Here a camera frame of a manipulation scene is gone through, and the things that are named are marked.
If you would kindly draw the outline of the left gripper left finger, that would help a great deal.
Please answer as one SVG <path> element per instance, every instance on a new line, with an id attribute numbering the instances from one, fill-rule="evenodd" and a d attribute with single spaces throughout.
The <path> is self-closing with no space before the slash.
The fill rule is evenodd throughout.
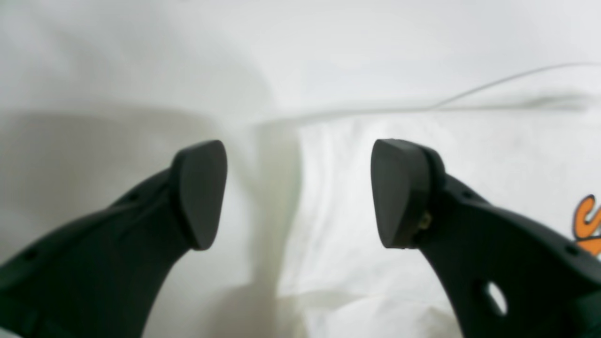
<path id="1" fill-rule="evenodd" d="M 139 338 L 165 279 L 215 241 L 227 152 L 180 150 L 103 210 L 37 239 L 1 266 L 1 329 L 21 338 Z"/>

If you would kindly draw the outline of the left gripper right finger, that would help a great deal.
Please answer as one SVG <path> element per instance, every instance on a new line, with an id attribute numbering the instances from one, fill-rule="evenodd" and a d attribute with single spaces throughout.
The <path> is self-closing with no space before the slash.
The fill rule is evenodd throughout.
<path id="1" fill-rule="evenodd" d="M 431 148 L 378 139 L 370 161 L 378 235 L 417 249 L 465 338 L 598 338 L 600 262 L 448 175 Z"/>

